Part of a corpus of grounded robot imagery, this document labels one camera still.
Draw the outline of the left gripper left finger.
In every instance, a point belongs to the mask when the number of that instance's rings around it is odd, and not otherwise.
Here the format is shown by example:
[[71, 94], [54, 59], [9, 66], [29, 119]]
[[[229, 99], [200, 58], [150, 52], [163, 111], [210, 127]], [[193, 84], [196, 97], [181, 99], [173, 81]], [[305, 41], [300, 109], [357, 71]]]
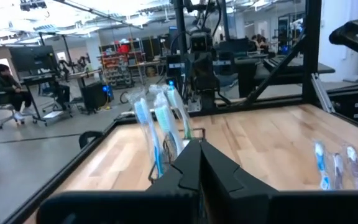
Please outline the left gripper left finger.
[[191, 140], [144, 191], [64, 191], [46, 199], [37, 224], [193, 224], [200, 208], [201, 146]]

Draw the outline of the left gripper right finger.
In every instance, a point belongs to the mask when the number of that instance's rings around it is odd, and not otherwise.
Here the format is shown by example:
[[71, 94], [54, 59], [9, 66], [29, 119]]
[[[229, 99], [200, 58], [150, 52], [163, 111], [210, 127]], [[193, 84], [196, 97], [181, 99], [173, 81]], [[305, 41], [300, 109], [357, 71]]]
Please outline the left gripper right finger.
[[201, 186], [212, 224], [358, 224], [358, 190], [277, 190], [201, 142]]

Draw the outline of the white green toothbrush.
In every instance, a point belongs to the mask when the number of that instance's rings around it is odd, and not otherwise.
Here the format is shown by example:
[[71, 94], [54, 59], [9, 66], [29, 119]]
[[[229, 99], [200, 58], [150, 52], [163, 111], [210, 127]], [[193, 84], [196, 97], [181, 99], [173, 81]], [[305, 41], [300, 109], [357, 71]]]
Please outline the white green toothbrush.
[[193, 137], [193, 130], [190, 124], [190, 117], [187, 110], [185, 109], [185, 105], [179, 92], [173, 86], [169, 86], [168, 90], [166, 91], [166, 96], [171, 107], [174, 109], [176, 116], [183, 123], [185, 139], [191, 139]]

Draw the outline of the turquoise toothbrush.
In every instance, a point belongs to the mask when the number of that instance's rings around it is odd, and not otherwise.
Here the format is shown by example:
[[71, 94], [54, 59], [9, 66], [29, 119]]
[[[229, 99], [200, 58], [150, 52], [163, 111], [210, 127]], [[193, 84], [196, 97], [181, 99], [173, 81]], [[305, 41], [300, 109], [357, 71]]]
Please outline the turquoise toothbrush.
[[160, 129], [169, 138], [169, 140], [171, 140], [174, 146], [173, 155], [178, 157], [184, 149], [184, 146], [169, 100], [165, 94], [166, 88], [162, 85], [153, 84], [150, 85], [149, 91], [155, 95], [154, 113], [160, 125]]

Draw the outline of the blue toothbrush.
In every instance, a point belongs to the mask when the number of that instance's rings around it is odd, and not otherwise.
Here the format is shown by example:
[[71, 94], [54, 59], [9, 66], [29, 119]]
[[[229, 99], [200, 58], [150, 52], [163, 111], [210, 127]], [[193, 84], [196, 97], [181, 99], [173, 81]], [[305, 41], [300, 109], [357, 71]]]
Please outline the blue toothbrush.
[[316, 158], [317, 167], [321, 176], [320, 188], [322, 190], [331, 189], [331, 181], [328, 173], [326, 172], [325, 156], [324, 156], [324, 144], [321, 141], [314, 142], [314, 155]]
[[147, 142], [147, 149], [152, 164], [157, 170], [157, 177], [163, 176], [164, 170], [161, 160], [162, 148], [157, 135], [154, 119], [148, 106], [147, 97], [144, 89], [135, 89], [126, 94], [126, 98], [132, 105], [132, 109], [140, 124], [142, 132]]

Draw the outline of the purple toothbrush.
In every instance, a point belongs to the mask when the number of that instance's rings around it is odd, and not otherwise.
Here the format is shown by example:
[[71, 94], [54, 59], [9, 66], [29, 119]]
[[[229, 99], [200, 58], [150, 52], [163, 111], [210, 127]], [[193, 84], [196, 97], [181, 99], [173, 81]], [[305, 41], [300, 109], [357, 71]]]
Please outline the purple toothbrush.
[[343, 174], [344, 174], [344, 163], [340, 153], [333, 154], [334, 161], [334, 188], [336, 190], [342, 190], [343, 186]]
[[354, 186], [358, 189], [358, 156], [353, 146], [346, 146], [347, 161], [349, 170], [354, 181]]

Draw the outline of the person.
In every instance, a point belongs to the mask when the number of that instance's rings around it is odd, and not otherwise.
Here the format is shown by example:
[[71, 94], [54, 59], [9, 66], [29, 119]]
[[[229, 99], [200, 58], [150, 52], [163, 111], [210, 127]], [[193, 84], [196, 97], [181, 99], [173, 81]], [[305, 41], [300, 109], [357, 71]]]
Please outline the person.
[[267, 54], [269, 52], [269, 45], [266, 41], [266, 38], [260, 34], [253, 35], [251, 37], [251, 41], [253, 41], [256, 45], [256, 47], [263, 52], [264, 54]]
[[5, 92], [5, 100], [14, 107], [14, 117], [20, 121], [24, 120], [24, 115], [33, 115], [31, 110], [31, 94], [25, 91], [11, 75], [10, 68], [5, 64], [0, 64], [0, 92]]

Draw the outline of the parts shelf with bins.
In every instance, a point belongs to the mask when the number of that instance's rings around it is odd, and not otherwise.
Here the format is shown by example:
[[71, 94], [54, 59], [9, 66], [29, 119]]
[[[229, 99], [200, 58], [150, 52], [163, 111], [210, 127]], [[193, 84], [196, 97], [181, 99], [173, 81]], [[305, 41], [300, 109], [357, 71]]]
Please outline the parts shelf with bins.
[[145, 53], [140, 39], [122, 39], [99, 47], [101, 70], [105, 81], [114, 89], [132, 88], [136, 82], [145, 84], [141, 63]]

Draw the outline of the black computer tower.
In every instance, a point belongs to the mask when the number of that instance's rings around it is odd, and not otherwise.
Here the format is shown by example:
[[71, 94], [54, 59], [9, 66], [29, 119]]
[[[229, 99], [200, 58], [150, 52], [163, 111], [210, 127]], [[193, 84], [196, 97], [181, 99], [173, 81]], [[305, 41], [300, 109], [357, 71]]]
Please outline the black computer tower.
[[85, 111], [88, 114], [95, 113], [100, 107], [113, 99], [112, 90], [108, 84], [94, 82], [80, 88]]

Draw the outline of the white aluminium bar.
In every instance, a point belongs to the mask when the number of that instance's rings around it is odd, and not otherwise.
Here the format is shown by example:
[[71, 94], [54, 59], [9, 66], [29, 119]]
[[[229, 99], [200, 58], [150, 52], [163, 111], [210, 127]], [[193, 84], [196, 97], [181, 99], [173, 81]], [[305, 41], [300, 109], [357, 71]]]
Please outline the white aluminium bar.
[[313, 88], [316, 92], [316, 96], [318, 97], [322, 109], [327, 113], [335, 112], [334, 106], [329, 99], [327, 91], [324, 89], [323, 83], [320, 80], [318, 73], [311, 74], [311, 83], [313, 84]]

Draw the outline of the black standing desk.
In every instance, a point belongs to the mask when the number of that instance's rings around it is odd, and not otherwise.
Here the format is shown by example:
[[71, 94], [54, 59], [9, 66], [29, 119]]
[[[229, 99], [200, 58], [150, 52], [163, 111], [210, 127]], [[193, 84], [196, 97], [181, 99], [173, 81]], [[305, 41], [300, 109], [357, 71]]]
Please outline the black standing desk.
[[[85, 85], [85, 78], [94, 77], [95, 75], [101, 74], [101, 69], [87, 71], [87, 72], [78, 72], [69, 74], [67, 76], [67, 80], [77, 80], [78, 86], [84, 86]], [[54, 75], [52, 73], [45, 73], [41, 75], [36, 76], [30, 76], [27, 78], [24, 78], [21, 81], [21, 84], [23, 84], [27, 91], [30, 91], [30, 87], [34, 85], [41, 85], [43, 83], [50, 83], [52, 82], [57, 88], [60, 88], [59, 82], [61, 80], [65, 80], [63, 77], [58, 77], [58, 75]], [[39, 113], [38, 107], [35, 104], [34, 97], [31, 96], [32, 105], [34, 106], [35, 114], [32, 115], [32, 121], [34, 124], [37, 124], [39, 121], [42, 122], [45, 126], [48, 126], [48, 123], [51, 123], [53, 121], [57, 121], [59, 119], [63, 119], [65, 117], [72, 118], [72, 110], [71, 105], [72, 102], [64, 103], [63, 106], [61, 106], [61, 109], [53, 110], [52, 112], [48, 112], [45, 115], [41, 115]]]

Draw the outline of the black computer monitor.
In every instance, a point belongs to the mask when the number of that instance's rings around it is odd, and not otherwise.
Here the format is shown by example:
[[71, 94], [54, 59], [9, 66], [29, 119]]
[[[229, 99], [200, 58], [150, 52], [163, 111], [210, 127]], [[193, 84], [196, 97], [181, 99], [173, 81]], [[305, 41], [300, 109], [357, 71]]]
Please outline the black computer monitor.
[[9, 52], [17, 72], [29, 72], [38, 69], [55, 70], [58, 67], [53, 48], [49, 45], [10, 47]]

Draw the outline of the black aluminium table frame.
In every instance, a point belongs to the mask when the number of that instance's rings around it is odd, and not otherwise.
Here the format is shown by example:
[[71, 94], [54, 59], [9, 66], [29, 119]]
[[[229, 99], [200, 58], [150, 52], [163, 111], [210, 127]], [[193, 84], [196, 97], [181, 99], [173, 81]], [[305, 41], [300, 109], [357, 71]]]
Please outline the black aluminium table frame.
[[[242, 106], [221, 111], [197, 112], [195, 116], [208, 123], [206, 139], [225, 156], [239, 164], [242, 169], [269, 184], [277, 190], [317, 191], [318, 180], [307, 180], [307, 175], [316, 174], [311, 158], [311, 131], [301, 125], [306, 118], [314, 118], [320, 126], [331, 125], [329, 131], [319, 129], [318, 133], [331, 141], [346, 141], [358, 146], [358, 127], [334, 114], [325, 113], [315, 107], [311, 99], [316, 96], [310, 88], [311, 74], [317, 69], [319, 38], [317, 28], [321, 18], [321, 0], [308, 0], [306, 4], [306, 32], [298, 48], [305, 52], [305, 87], [301, 95], [286, 96], [272, 100], [258, 100], [252, 97]], [[215, 124], [213, 118], [228, 118], [233, 129], [243, 128], [253, 115], [261, 113], [263, 123], [272, 123], [273, 134], [254, 134], [264, 144], [264, 150], [255, 146], [242, 150], [238, 157], [229, 151], [234, 144]], [[150, 169], [146, 168], [140, 156], [134, 156], [131, 166], [122, 177], [110, 177], [102, 173], [97, 180], [85, 176], [85, 172], [96, 164], [103, 152], [136, 149], [143, 152], [145, 142], [140, 140], [133, 113], [118, 117], [104, 131], [87, 131], [80, 136], [80, 152], [38, 192], [31, 196], [3, 224], [37, 224], [37, 212], [41, 204], [51, 196], [64, 191], [143, 191], [135, 185], [147, 182]], [[200, 162], [200, 208], [193, 224], [212, 224], [208, 218], [206, 200], [201, 186]]]

